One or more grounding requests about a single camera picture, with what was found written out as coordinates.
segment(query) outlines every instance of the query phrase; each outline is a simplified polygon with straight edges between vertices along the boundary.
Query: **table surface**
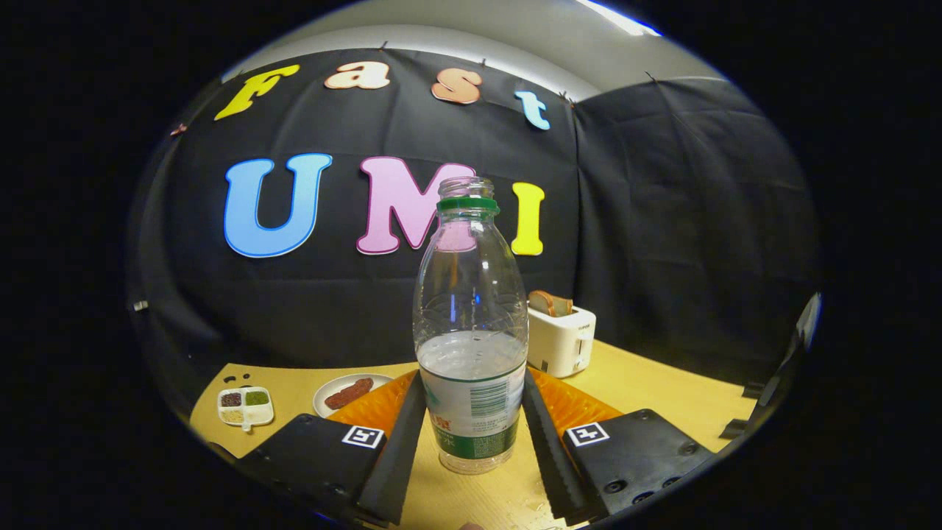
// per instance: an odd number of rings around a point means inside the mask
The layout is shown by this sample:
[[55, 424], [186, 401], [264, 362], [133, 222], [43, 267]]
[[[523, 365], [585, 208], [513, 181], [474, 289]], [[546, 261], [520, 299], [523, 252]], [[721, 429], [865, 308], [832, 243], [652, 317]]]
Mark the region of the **table surface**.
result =
[[[380, 373], [397, 377], [418, 368], [403, 363], [340, 369], [284, 369], [226, 365], [200, 396], [190, 416], [198, 435], [240, 458], [260, 445], [301, 413], [316, 414], [314, 393], [323, 384], [351, 373]], [[235, 381], [225, 382], [233, 376]], [[733, 419], [752, 414], [755, 399], [742, 397], [743, 388], [658, 363], [596, 340], [586, 370], [563, 379], [595, 398], [628, 413], [651, 408], [712, 452], [729, 440], [720, 434]], [[250, 433], [223, 423], [216, 399], [223, 389], [243, 385], [265, 387], [271, 394], [275, 418], [255, 425]], [[428, 415], [422, 425], [399, 528], [458, 530], [475, 522], [486, 530], [562, 530], [554, 520], [543, 489], [540, 469], [521, 411], [517, 440], [511, 459], [481, 475], [449, 472], [438, 462]]]

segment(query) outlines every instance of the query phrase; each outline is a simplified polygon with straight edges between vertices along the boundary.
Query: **letter m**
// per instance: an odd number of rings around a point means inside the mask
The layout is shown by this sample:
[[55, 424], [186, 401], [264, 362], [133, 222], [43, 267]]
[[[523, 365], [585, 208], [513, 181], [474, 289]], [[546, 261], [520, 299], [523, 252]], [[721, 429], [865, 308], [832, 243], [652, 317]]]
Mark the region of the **letter m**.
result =
[[393, 214], [409, 246], [413, 249], [422, 246], [435, 219], [439, 184], [446, 178], [475, 174], [468, 166], [444, 164], [422, 191], [400, 158], [366, 158], [360, 169], [369, 175], [369, 207], [366, 233], [356, 241], [356, 248], [370, 255], [389, 254], [399, 248], [399, 238], [392, 231]]

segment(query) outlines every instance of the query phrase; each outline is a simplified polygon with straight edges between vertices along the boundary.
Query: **toaster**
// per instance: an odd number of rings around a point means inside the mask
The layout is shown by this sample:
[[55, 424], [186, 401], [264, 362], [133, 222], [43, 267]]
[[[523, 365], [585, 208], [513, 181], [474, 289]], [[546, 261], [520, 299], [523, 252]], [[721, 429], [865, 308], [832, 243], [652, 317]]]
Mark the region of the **toaster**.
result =
[[553, 377], [567, 377], [589, 366], [595, 336], [595, 315], [581, 307], [551, 317], [530, 307], [527, 361]]

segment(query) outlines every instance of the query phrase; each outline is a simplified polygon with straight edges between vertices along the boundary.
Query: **light blue letter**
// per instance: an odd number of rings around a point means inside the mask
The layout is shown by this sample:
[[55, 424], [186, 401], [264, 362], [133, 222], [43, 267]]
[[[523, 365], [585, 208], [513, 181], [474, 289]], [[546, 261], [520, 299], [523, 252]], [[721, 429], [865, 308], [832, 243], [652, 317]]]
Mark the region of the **light blue letter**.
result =
[[536, 94], [531, 91], [516, 91], [513, 95], [519, 97], [524, 102], [524, 115], [534, 127], [542, 130], [549, 129], [549, 122], [540, 115], [541, 110], [546, 110], [546, 105], [536, 98]]
[[301, 246], [314, 231], [320, 174], [332, 161], [330, 155], [320, 153], [297, 155], [288, 160], [286, 165], [295, 174], [291, 216], [278, 228], [265, 228], [258, 223], [262, 179], [275, 167], [274, 162], [258, 158], [229, 168], [224, 220], [229, 246], [247, 257], [280, 256]]

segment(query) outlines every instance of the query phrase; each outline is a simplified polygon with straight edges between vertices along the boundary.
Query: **plastic water bottle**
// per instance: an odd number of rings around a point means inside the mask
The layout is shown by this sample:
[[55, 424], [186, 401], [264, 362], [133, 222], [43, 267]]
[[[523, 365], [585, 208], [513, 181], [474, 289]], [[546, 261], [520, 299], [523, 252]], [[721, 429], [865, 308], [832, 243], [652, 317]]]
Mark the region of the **plastic water bottle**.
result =
[[464, 474], [511, 457], [527, 365], [523, 280], [494, 226], [494, 185], [439, 187], [438, 230], [422, 258], [413, 338], [439, 460]]

